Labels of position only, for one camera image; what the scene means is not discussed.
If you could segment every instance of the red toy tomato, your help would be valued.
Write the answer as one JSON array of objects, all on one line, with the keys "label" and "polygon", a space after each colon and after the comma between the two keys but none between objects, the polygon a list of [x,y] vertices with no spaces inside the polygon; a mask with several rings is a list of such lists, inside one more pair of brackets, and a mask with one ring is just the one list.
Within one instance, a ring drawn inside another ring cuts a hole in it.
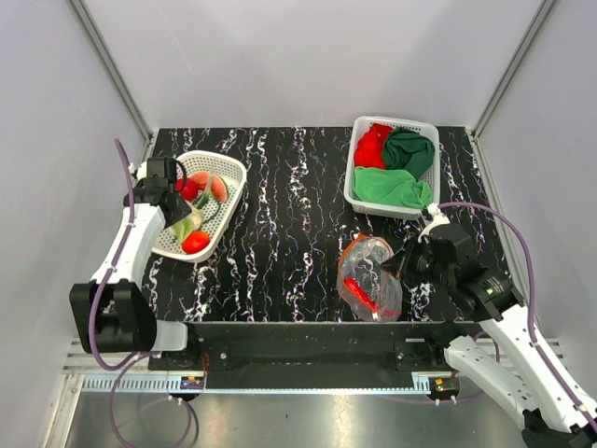
[{"label": "red toy tomato", "polygon": [[178,179],[174,184],[174,189],[187,201],[193,201],[199,195],[199,185],[192,179],[187,179],[185,187],[183,187],[183,179]]},{"label": "red toy tomato", "polygon": [[190,254],[201,252],[209,245],[210,237],[205,231],[194,231],[182,243],[183,250]]}]

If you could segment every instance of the basket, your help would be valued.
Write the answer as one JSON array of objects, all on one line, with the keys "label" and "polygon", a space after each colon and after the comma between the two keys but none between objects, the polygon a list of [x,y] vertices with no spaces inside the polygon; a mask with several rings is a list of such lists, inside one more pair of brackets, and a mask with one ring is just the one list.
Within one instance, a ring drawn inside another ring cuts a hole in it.
[{"label": "basket", "polygon": [[[189,263],[199,263],[209,259],[215,251],[217,244],[228,228],[230,219],[243,194],[246,184],[246,168],[239,161],[228,156],[208,151],[189,151],[177,158],[187,170],[187,175],[192,176],[199,171],[210,171],[219,175],[228,186],[228,200],[221,204],[217,215],[201,226],[210,236],[210,243],[201,252],[187,254],[183,251],[174,235],[167,229],[160,233],[153,246],[154,254],[171,259],[179,259]],[[203,215],[208,218],[216,213],[218,200],[210,195],[209,202],[202,208]]]},{"label": "basket", "polygon": [[356,213],[365,213],[367,215],[377,215],[379,217],[397,217],[400,219],[417,219],[421,215],[421,210],[408,207],[395,207],[392,205],[383,205],[380,203],[366,203],[359,201],[353,194],[353,170],[354,170],[354,152],[361,137],[369,130],[373,123],[385,124],[393,128],[406,128],[415,131],[420,135],[431,140],[436,147],[436,153],[433,163],[419,180],[424,180],[429,184],[433,191],[433,202],[439,203],[439,133],[437,128],[431,124],[411,121],[409,119],[387,119],[385,117],[360,117],[356,119],[353,127],[353,137],[351,138],[351,148],[348,153],[346,163],[346,177],[344,178],[344,198],[353,207]]}]

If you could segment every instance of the black marble table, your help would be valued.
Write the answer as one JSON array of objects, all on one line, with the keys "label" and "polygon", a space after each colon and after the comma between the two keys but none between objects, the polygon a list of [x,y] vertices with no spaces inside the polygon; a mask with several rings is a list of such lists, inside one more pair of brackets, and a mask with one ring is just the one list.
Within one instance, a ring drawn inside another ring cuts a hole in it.
[{"label": "black marble table", "polygon": [[[487,204],[464,128],[440,127],[441,201]],[[154,156],[201,149],[248,170],[247,188],[216,252],[189,264],[152,255],[143,291],[158,318],[186,322],[358,320],[336,291],[343,249],[362,232],[400,245],[417,221],[353,212],[342,190],[351,128],[162,129]],[[475,235],[481,261],[507,272],[491,216],[447,212]],[[399,320],[461,320],[445,290],[405,287]]]}]

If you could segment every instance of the wire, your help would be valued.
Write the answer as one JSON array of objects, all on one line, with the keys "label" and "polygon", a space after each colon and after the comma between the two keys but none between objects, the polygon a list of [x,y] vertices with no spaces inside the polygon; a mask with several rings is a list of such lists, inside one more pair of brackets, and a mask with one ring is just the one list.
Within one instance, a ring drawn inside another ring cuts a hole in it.
[{"label": "wire", "polygon": [[185,168],[185,165],[183,165],[179,159],[174,159],[174,161],[180,167],[180,171],[183,172],[183,183],[180,186],[180,189],[174,189],[176,192],[180,193],[187,186],[187,168]]},{"label": "wire", "polygon": [[[114,431],[114,434],[116,435],[118,441],[120,443],[122,443],[122,445],[124,445],[127,448],[136,448],[136,446],[132,445],[131,443],[129,443],[124,438],[124,436],[122,436],[122,434],[120,433],[120,430],[118,429],[118,425],[116,423],[116,418],[114,416],[114,396],[116,395],[116,389],[117,389],[118,385],[120,384],[120,380],[125,375],[125,373],[134,364],[136,364],[141,359],[144,359],[144,358],[148,357],[149,355],[148,354],[137,354],[137,355],[133,355],[133,356],[134,356],[134,360],[131,363],[129,363],[124,369],[122,369],[122,371],[118,375],[118,378],[116,379],[116,381],[112,385],[112,389],[110,390],[110,426],[112,427],[112,430]],[[188,404],[183,399],[180,399],[178,401],[178,403],[182,404],[183,406],[185,406],[185,409],[187,409],[187,427],[185,428],[185,432],[183,433],[183,435],[181,436],[181,438],[174,445],[172,445],[171,448],[178,448],[179,446],[181,446],[184,443],[185,439],[188,436],[188,433],[190,432],[191,420],[193,420],[193,417],[192,417],[193,409],[191,408],[190,404]]]},{"label": "wire", "polygon": [[[111,366],[111,365],[107,364],[102,359],[102,356],[100,355],[100,351],[97,346],[97,338],[95,335],[95,330],[96,330],[95,319],[96,319],[97,312],[98,312],[98,309],[100,306],[102,294],[104,292],[105,286],[106,286],[110,276],[116,269],[115,266],[117,265],[118,259],[120,258],[120,255],[122,254],[122,251],[124,250],[124,246],[126,245],[127,240],[129,239],[129,235],[132,230],[132,224],[134,222],[134,194],[133,194],[133,190],[132,190],[131,175],[129,173],[129,165],[131,163],[129,162],[129,157],[127,156],[127,153],[124,150],[124,147],[120,143],[120,140],[116,139],[115,143],[116,143],[118,155],[120,157],[120,161],[122,162],[122,167],[124,169],[125,178],[126,178],[126,182],[127,182],[127,191],[128,191],[128,196],[129,196],[129,220],[128,220],[129,225],[126,226],[126,228],[122,234],[122,238],[120,238],[120,242],[118,243],[116,252],[114,253],[114,257],[112,258],[112,261],[111,261],[111,267],[105,271],[104,278],[102,278],[102,281],[100,282],[100,285],[97,287],[97,289],[95,291],[95,295],[93,296],[93,301],[91,303],[91,310],[90,310],[90,322],[89,322],[89,326],[88,326],[88,333],[89,333],[89,338],[90,338],[91,352],[93,353],[93,357],[95,358],[95,361],[100,365],[100,367],[102,367],[106,371],[117,371],[118,369],[122,369],[122,371],[118,375],[117,380],[114,382],[114,384],[112,386],[112,390],[110,391],[110,425],[112,426],[112,430],[114,431],[114,434],[116,435],[116,437],[120,441],[120,443],[122,443],[127,448],[135,448],[134,445],[131,445],[124,439],[124,437],[122,437],[122,434],[120,434],[120,431],[118,430],[118,426],[116,424],[116,419],[114,417],[114,396],[116,394],[116,389],[120,383],[120,379],[124,376],[124,374],[136,362],[138,362],[139,360],[141,360],[143,358],[149,357],[151,355],[151,353],[146,353],[146,354],[130,353],[122,361],[120,361],[119,364],[117,364],[116,366]],[[185,429],[183,436],[180,438],[180,440],[175,445],[173,445],[172,448],[178,448],[187,438],[188,433],[190,431],[191,420],[193,420],[192,415],[194,414],[194,410],[191,408],[191,406],[186,401],[179,400],[179,403],[184,404],[185,408],[187,409],[187,414],[188,414],[187,428]],[[197,436],[196,436],[196,438],[197,438],[197,437],[199,437],[199,419],[194,418],[194,420],[197,424]]]},{"label": "wire", "polygon": [[128,194],[129,194],[129,221],[128,221],[128,224],[130,224],[130,225],[128,225],[125,228],[124,233],[122,234],[122,238],[120,239],[120,243],[118,243],[118,247],[116,249],[116,252],[114,253],[114,257],[112,257],[112,261],[111,261],[112,266],[105,271],[104,278],[102,278],[100,285],[95,290],[95,295],[93,296],[93,302],[91,303],[90,323],[88,326],[88,334],[89,334],[89,338],[90,338],[91,353],[93,354],[95,361],[105,371],[117,371],[117,370],[123,368],[134,356],[133,353],[129,354],[122,361],[120,361],[119,364],[117,364],[116,366],[111,366],[111,365],[107,364],[104,361],[104,359],[102,358],[102,356],[100,355],[100,351],[97,347],[97,338],[95,336],[95,319],[97,317],[97,312],[100,307],[100,301],[102,298],[102,294],[104,293],[105,286],[107,285],[110,276],[112,275],[112,273],[115,270],[114,266],[117,265],[118,259],[120,258],[120,255],[122,254],[122,251],[124,250],[124,246],[125,246],[125,244],[127,244],[127,240],[129,239],[129,235],[131,234],[131,230],[132,230],[132,222],[134,221],[134,194],[132,192],[131,174],[129,173],[129,165],[131,163],[129,162],[129,157],[127,156],[127,153],[124,150],[124,147],[120,143],[120,140],[116,139],[115,143],[116,143],[116,149],[118,151],[118,155],[120,156],[120,161],[122,162],[122,168],[124,169],[124,175],[125,175],[126,181],[127,181],[127,190],[128,190]]},{"label": "wire", "polygon": [[535,333],[535,273],[533,271],[533,262],[531,260],[531,251],[529,250],[529,246],[526,244],[526,241],[522,237],[521,232],[512,224],[506,217],[504,217],[499,212],[493,210],[492,208],[481,205],[480,203],[441,203],[439,208],[448,208],[448,207],[471,207],[477,208],[479,210],[483,210],[485,212],[491,213],[494,217],[499,218],[504,224],[506,224],[516,235],[516,237],[521,242],[522,251],[524,252],[524,258],[526,260],[526,268],[529,277],[529,313],[527,315],[527,327],[529,331],[529,337],[531,338],[531,342],[533,343],[537,353],[545,362],[545,365],[548,366],[549,371],[560,384],[568,398],[575,404],[576,408],[582,413],[582,415],[587,419],[589,425],[592,427],[593,431],[597,434],[597,422],[595,419],[592,418],[588,411],[584,411],[581,408],[584,407],[582,401],[576,396],[575,392],[572,388],[566,383],[563,377],[560,375],[556,367],[553,365],[551,360],[548,357],[548,354],[545,352],[543,347],[541,347],[537,343],[537,336]]}]

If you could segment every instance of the green cloth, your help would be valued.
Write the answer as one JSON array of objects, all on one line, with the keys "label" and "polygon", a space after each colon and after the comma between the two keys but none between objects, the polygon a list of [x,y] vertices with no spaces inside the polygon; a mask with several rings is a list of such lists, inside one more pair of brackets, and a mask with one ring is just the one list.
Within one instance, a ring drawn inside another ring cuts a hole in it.
[{"label": "green cloth", "polygon": [[353,192],[356,199],[396,207],[423,210],[433,202],[433,193],[426,182],[417,181],[405,170],[354,168]]},{"label": "green cloth", "polygon": [[382,159],[386,170],[407,170],[419,179],[433,163],[435,152],[433,142],[427,137],[396,128],[383,144]]}]

